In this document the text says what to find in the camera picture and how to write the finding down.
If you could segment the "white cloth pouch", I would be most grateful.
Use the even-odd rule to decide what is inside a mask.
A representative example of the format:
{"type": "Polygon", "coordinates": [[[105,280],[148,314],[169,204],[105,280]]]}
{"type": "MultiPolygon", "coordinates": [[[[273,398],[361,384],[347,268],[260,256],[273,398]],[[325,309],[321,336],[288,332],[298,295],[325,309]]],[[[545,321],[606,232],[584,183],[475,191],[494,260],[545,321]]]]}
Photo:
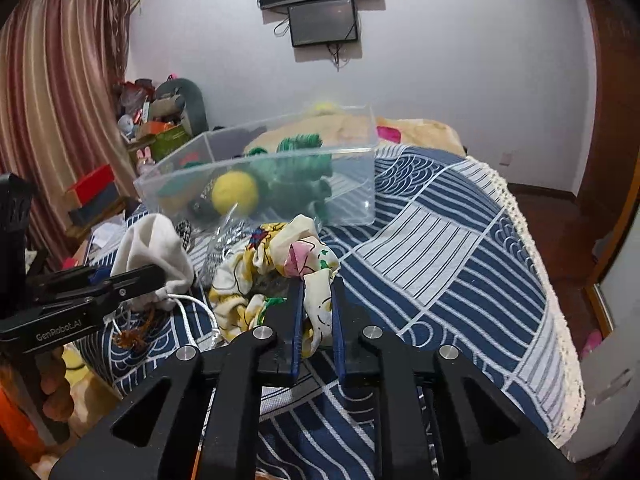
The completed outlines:
{"type": "Polygon", "coordinates": [[[171,294],[185,294],[194,281],[194,267],[171,220],[163,214],[146,214],[126,231],[117,249],[111,275],[148,264],[165,273],[165,284],[155,292],[128,301],[134,312],[151,306],[170,312],[176,305],[171,294]]]}

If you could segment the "yellow ball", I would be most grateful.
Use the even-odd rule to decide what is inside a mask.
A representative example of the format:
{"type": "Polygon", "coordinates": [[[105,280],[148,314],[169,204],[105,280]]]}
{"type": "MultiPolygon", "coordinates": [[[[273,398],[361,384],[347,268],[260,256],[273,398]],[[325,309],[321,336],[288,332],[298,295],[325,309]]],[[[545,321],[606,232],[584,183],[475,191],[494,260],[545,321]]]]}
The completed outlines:
{"type": "Polygon", "coordinates": [[[259,204],[259,188],[248,172],[228,171],[215,180],[210,198],[218,214],[228,214],[235,207],[248,216],[259,204]]]}

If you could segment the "yellow floral cloth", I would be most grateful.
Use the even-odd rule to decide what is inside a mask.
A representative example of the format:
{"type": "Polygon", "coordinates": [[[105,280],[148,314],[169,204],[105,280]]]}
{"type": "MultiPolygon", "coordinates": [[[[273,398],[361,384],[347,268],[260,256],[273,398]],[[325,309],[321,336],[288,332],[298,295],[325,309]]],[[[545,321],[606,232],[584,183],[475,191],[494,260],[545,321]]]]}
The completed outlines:
{"type": "Polygon", "coordinates": [[[332,342],[331,285],[340,270],[314,220],[299,214],[286,223],[264,223],[233,245],[213,274],[208,299],[221,337],[232,341],[265,324],[284,303],[288,283],[304,285],[302,356],[310,358],[332,342]]]}

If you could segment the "green knitted item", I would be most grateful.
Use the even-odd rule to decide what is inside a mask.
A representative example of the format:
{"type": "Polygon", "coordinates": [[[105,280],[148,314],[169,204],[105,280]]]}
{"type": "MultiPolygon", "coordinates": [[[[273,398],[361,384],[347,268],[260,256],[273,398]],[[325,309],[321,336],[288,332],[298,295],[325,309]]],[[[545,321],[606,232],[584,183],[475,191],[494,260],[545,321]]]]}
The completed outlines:
{"type": "Polygon", "coordinates": [[[298,214],[329,220],[326,201],[332,196],[329,177],[333,176],[332,156],[299,155],[299,151],[322,147],[318,134],[298,134],[282,140],[272,158],[263,148],[253,148],[244,169],[257,181],[260,208],[272,211],[280,219],[298,214]]]}

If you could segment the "black chain-pattern hat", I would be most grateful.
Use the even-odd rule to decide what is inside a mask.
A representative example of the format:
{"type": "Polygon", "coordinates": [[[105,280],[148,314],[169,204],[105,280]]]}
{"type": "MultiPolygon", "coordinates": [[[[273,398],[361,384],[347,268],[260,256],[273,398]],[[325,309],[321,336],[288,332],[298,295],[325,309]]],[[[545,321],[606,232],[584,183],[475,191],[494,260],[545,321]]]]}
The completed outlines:
{"type": "Polygon", "coordinates": [[[214,181],[172,180],[157,193],[160,211],[175,222],[188,220],[196,223],[214,221],[219,217],[212,201],[214,181]]]}

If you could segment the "bagged grey knit item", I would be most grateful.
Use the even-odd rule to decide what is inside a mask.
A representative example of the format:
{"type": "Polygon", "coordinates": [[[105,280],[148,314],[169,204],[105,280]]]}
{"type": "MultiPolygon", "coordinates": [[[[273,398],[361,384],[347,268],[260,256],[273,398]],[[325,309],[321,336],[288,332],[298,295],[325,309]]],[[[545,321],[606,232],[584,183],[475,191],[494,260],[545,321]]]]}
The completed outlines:
{"type": "Polygon", "coordinates": [[[239,244],[246,244],[258,224],[234,204],[217,222],[194,235],[190,258],[194,266],[198,286],[212,286],[214,275],[221,263],[239,244]]]}

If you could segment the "red box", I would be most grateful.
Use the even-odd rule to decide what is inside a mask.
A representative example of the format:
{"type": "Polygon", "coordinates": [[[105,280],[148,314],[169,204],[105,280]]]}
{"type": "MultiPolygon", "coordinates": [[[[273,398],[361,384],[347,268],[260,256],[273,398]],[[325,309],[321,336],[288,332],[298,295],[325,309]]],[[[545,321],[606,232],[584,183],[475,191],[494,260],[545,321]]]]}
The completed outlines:
{"type": "Polygon", "coordinates": [[[92,170],[65,191],[63,197],[66,207],[76,209],[87,205],[114,181],[110,165],[92,170]]]}

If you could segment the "pink rabbit toy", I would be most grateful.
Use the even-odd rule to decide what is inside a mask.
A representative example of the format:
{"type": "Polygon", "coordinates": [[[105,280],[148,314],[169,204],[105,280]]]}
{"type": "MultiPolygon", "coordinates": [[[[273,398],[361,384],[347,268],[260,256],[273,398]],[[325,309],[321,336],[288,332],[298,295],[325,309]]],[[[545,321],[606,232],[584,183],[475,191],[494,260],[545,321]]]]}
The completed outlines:
{"type": "Polygon", "coordinates": [[[151,171],[155,166],[155,160],[153,159],[152,151],[149,146],[139,148],[136,151],[136,157],[136,170],[139,176],[151,171]]]}

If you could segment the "blue white patterned tablecloth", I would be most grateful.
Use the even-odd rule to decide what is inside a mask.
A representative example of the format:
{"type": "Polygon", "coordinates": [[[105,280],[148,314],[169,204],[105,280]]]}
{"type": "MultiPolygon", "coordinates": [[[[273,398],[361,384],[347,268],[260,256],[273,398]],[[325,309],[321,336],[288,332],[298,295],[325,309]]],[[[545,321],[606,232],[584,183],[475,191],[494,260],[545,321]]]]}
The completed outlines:
{"type": "MultiPolygon", "coordinates": [[[[570,329],[518,203],[471,157],[393,145],[375,155],[375,219],[326,228],[347,298],[407,344],[452,344],[554,444],[577,430],[584,384],[570,329]]],[[[369,479],[373,398],[347,393],[329,351],[265,389],[257,466],[282,479],[369,479]]]]}

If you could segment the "pink plush slipper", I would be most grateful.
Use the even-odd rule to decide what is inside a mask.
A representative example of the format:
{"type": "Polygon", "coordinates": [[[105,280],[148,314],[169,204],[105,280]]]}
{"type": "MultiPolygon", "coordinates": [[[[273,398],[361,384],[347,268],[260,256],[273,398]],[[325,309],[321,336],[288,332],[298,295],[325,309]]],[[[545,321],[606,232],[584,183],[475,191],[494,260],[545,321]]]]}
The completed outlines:
{"type": "Polygon", "coordinates": [[[583,360],[586,356],[589,356],[591,352],[596,350],[600,344],[602,344],[603,336],[600,330],[593,330],[587,336],[582,350],[579,352],[580,358],[583,360]]]}

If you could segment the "striped brown curtain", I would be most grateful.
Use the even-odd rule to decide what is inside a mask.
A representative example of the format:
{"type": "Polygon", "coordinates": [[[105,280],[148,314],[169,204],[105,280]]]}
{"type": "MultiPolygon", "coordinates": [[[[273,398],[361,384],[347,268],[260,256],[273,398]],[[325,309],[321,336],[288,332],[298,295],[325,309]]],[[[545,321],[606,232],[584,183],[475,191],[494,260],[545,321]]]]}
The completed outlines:
{"type": "Polygon", "coordinates": [[[29,234],[59,266],[73,248],[64,194],[103,165],[133,196],[117,127],[127,0],[20,0],[1,27],[1,169],[35,185],[29,234]]]}

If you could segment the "clear plastic storage bin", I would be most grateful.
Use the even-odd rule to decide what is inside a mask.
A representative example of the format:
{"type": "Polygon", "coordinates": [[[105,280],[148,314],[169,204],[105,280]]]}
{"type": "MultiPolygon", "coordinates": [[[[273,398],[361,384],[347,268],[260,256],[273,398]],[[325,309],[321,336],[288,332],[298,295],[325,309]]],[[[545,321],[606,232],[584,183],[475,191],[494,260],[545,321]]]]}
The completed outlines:
{"type": "Polygon", "coordinates": [[[203,132],[134,186],[148,211],[203,229],[225,214],[366,226],[374,220],[377,145],[370,106],[330,106],[203,132]]]}

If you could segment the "beige plush blanket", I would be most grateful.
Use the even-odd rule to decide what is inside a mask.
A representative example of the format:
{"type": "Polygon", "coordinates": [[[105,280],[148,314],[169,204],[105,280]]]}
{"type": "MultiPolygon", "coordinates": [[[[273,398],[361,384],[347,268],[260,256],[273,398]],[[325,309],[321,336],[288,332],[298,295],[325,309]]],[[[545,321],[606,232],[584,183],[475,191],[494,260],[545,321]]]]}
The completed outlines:
{"type": "Polygon", "coordinates": [[[427,119],[371,118],[370,115],[344,113],[322,114],[292,122],[261,133],[244,148],[273,153],[285,138],[298,134],[318,134],[322,146],[356,146],[372,142],[375,146],[406,144],[418,148],[434,148],[464,157],[465,148],[453,128],[443,122],[427,119]]]}

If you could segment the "yellow fuzzy headband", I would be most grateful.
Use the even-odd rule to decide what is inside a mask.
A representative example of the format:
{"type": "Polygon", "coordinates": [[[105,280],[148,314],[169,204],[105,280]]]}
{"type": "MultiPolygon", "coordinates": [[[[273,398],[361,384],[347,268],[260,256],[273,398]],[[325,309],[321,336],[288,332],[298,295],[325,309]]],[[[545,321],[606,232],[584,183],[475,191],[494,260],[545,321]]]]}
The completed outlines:
{"type": "Polygon", "coordinates": [[[338,114],[341,111],[341,107],[331,102],[319,102],[312,107],[312,114],[314,115],[333,115],[338,114]]]}

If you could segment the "small wall monitor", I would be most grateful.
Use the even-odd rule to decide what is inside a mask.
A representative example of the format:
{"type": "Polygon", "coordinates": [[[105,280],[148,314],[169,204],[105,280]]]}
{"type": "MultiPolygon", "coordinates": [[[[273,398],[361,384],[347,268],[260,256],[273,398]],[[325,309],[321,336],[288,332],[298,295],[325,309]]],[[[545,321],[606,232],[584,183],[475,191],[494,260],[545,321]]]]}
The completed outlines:
{"type": "Polygon", "coordinates": [[[288,7],[294,48],[357,42],[358,14],[355,0],[320,0],[288,7]]]}

